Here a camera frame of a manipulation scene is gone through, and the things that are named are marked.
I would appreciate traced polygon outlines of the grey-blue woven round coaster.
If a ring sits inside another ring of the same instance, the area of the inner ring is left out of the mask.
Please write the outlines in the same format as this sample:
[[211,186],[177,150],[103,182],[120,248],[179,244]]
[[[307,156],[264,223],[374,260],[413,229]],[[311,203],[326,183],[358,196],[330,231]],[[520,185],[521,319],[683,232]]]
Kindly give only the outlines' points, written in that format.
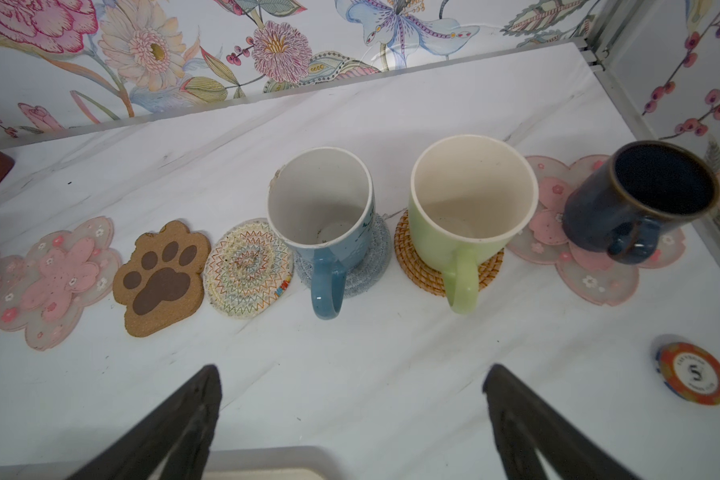
[[370,210],[362,219],[355,207],[330,207],[326,210],[304,205],[281,207],[270,211],[272,225],[293,244],[322,245],[337,238],[359,239],[368,247],[361,258],[353,254],[345,292],[346,297],[359,295],[383,275],[391,258],[392,240],[382,217]]

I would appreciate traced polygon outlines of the red poker chip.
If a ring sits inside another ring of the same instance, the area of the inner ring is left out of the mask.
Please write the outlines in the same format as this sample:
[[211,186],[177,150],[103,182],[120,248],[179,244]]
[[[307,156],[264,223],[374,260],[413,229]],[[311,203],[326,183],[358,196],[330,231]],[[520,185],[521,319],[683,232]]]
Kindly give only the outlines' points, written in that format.
[[664,385],[680,398],[700,405],[720,405],[720,362],[688,342],[671,342],[655,354]]

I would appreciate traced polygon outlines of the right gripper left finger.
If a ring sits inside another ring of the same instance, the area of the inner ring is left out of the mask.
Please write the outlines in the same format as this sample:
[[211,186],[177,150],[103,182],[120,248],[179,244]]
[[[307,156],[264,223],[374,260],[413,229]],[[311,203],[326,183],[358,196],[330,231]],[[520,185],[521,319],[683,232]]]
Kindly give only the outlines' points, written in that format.
[[200,479],[219,418],[222,386],[214,365],[192,378],[72,479]]

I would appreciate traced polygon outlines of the white multicolour zigzag coaster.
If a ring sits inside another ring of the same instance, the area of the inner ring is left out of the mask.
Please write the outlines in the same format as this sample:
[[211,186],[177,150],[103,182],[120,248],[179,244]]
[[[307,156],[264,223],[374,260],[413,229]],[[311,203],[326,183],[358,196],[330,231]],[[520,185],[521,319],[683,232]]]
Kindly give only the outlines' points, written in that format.
[[212,248],[203,286],[211,305],[237,319],[253,318],[289,287],[294,255],[264,218],[229,230]]

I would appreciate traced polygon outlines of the woven rattan round coaster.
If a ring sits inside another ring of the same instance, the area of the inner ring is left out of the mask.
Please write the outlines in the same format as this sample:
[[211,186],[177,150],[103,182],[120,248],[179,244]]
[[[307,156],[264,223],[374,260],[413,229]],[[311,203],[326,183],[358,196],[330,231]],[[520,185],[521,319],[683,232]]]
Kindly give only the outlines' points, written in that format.
[[[426,265],[414,248],[407,211],[404,211],[397,222],[393,243],[397,262],[405,275],[422,290],[436,296],[446,297],[442,274]],[[479,291],[487,288],[496,279],[503,260],[504,250],[500,250],[496,255],[479,265]]]

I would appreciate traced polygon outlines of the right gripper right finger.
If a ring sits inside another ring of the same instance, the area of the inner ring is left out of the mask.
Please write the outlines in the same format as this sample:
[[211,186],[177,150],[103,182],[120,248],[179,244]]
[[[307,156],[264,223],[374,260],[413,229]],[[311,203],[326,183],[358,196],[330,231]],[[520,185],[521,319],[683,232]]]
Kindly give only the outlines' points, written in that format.
[[562,479],[636,477],[505,366],[491,366],[482,391],[507,478],[545,479],[541,457]]

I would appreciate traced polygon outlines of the small dark navy mug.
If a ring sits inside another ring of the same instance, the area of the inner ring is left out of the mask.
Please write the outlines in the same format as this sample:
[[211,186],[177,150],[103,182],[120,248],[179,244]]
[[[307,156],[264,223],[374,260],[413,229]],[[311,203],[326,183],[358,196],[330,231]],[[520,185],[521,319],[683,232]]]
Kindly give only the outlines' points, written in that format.
[[717,204],[715,173],[692,152],[662,141],[629,143],[568,197],[563,231],[576,246],[635,265],[660,237]]

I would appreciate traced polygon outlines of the light green mug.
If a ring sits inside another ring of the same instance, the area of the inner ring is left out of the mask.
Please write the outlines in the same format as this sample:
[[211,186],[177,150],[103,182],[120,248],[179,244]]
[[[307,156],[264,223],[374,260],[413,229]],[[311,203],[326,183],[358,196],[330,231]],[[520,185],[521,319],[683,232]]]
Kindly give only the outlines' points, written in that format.
[[502,141],[457,135],[421,154],[410,177],[410,236],[421,260],[442,275],[454,312],[474,311],[480,265],[530,222],[538,202],[530,163]]

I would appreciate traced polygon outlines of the beige serving tray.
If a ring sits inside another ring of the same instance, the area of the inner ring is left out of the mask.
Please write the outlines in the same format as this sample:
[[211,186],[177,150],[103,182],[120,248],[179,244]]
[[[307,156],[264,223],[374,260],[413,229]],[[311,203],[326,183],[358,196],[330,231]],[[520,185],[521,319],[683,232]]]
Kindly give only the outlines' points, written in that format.
[[[87,461],[0,466],[0,479],[66,479]],[[202,479],[348,479],[327,450],[316,446],[212,451]]]

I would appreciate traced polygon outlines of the brown paw print coaster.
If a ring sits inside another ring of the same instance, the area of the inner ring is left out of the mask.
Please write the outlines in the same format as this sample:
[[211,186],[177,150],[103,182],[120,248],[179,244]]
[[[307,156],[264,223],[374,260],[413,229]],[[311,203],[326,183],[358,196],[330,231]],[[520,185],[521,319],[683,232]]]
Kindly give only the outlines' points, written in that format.
[[135,241],[128,262],[113,280],[117,303],[126,307],[125,329],[146,337],[193,315],[204,298],[202,272],[211,249],[208,238],[179,220]]

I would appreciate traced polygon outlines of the blue mug white inside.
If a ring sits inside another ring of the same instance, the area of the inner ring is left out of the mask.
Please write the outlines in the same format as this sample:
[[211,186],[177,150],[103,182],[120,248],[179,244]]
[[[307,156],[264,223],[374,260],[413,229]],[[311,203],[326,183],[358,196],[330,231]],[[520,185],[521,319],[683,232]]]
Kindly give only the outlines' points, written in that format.
[[305,151],[270,181],[267,219],[296,257],[312,267],[312,308],[338,316],[350,270],[371,244],[375,194],[367,166],[337,147]]

